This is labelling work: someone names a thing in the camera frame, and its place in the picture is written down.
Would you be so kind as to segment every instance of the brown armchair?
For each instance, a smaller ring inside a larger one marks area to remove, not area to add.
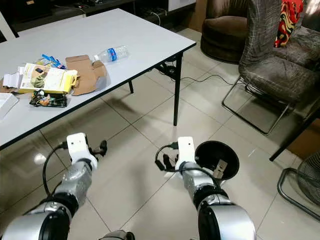
[[[247,0],[208,0],[201,50],[209,57],[239,63],[247,37]]]

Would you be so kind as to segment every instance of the blue bottle label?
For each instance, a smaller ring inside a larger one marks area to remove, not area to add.
[[[117,60],[117,54],[116,51],[113,48],[108,49],[108,53],[111,55],[112,62]]]

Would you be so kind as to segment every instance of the red patterned pillow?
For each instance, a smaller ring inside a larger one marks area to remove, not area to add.
[[[304,10],[304,0],[282,0],[281,17],[274,47],[284,47],[296,27],[300,13]]]

